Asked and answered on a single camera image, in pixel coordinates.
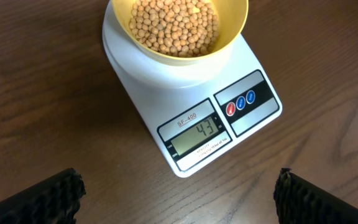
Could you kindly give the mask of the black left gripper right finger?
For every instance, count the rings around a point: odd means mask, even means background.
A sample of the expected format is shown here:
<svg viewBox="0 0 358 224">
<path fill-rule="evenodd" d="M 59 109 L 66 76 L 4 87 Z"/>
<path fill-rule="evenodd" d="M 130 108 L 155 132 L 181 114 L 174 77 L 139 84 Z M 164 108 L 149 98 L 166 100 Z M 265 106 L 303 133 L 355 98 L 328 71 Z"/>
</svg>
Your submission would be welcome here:
<svg viewBox="0 0 358 224">
<path fill-rule="evenodd" d="M 280 170 L 273 199 L 279 224 L 358 224 L 358 208 L 288 168 Z"/>
</svg>

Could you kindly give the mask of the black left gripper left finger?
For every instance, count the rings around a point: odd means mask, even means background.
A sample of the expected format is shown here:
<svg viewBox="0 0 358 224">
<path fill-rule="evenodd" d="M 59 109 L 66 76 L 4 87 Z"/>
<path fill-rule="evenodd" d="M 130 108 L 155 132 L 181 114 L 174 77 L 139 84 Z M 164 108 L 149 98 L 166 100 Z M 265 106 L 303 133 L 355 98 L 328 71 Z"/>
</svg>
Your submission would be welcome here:
<svg viewBox="0 0 358 224">
<path fill-rule="evenodd" d="M 65 169 L 0 202 L 0 223 L 75 224 L 86 194 L 82 176 Z"/>
</svg>

